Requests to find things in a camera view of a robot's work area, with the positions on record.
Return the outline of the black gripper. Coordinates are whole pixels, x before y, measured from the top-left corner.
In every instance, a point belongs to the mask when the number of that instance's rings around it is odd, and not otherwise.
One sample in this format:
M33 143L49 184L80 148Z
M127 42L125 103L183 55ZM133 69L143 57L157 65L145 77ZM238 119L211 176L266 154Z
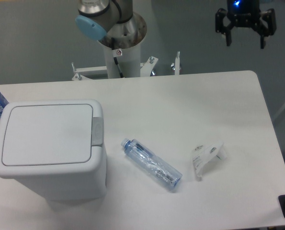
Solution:
M227 0L228 11L219 8L215 13L215 31L225 36L226 45L232 43L231 30L234 27L252 28L260 36L260 48L264 49L266 38L276 31L275 10L260 11L259 0ZM225 26L224 19L230 23Z

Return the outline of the silver robot arm blue cap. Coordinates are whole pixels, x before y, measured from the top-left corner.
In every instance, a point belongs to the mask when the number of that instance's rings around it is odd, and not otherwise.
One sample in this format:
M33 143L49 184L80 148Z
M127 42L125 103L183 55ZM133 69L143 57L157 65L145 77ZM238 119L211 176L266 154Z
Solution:
M232 43L231 30L251 28L260 35L260 47L277 29L274 9L260 10L258 0L228 0L227 9L215 13L215 32ZM110 49L126 49L138 45L147 34L145 20L134 13L131 0L80 0L75 23L88 38Z

